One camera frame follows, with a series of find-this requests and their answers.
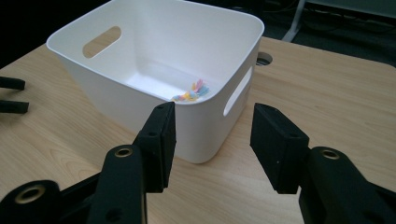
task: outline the small colorful toy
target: small colorful toy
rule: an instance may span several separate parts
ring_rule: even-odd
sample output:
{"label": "small colorful toy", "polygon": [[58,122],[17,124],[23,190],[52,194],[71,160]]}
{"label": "small colorful toy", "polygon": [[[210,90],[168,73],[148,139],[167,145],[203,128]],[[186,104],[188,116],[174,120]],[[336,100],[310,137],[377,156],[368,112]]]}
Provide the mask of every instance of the small colorful toy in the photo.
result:
{"label": "small colorful toy", "polygon": [[182,95],[172,97],[172,101],[196,101],[200,96],[209,92],[209,88],[205,85],[204,81],[199,79],[197,83],[192,83],[191,90],[186,91]]}

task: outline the dark floor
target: dark floor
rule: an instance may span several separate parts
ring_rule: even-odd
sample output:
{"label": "dark floor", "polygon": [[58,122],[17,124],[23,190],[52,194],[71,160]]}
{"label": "dark floor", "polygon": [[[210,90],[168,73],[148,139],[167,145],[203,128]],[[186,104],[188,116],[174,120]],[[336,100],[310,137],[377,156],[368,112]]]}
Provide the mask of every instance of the dark floor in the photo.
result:
{"label": "dark floor", "polygon": [[[267,5],[260,18],[264,36],[282,39],[289,30],[295,7]],[[302,29],[292,43],[396,66],[396,24],[383,18],[331,12],[308,5]]]}

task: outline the light wood tabletop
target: light wood tabletop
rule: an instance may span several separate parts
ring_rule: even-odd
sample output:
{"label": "light wood tabletop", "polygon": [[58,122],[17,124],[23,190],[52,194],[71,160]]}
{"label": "light wood tabletop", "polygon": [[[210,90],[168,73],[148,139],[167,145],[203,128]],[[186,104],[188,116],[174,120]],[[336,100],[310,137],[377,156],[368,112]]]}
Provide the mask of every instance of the light wood tabletop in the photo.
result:
{"label": "light wood tabletop", "polygon": [[[396,191],[396,69],[265,37],[260,52],[273,61],[255,67],[218,154],[203,164],[175,158],[169,188],[148,194],[148,223],[304,223],[299,195],[278,195],[249,146],[255,103],[282,111],[310,147],[344,152],[367,180]],[[26,81],[24,91],[0,89],[0,99],[30,103],[26,114],[0,114],[0,198],[33,180],[72,186],[135,138],[93,107],[45,45],[0,77]]]}

